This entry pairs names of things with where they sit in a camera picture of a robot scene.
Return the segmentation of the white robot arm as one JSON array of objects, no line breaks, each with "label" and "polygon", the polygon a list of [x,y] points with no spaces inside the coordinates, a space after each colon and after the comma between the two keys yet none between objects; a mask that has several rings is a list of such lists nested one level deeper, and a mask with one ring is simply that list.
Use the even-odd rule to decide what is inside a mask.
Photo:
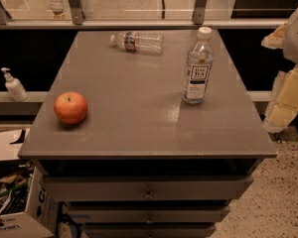
[{"label": "white robot arm", "polygon": [[287,22],[266,36],[261,45],[281,49],[283,56],[295,63],[288,72],[278,72],[264,113],[264,129],[268,133],[279,133],[298,115],[298,8]]}]

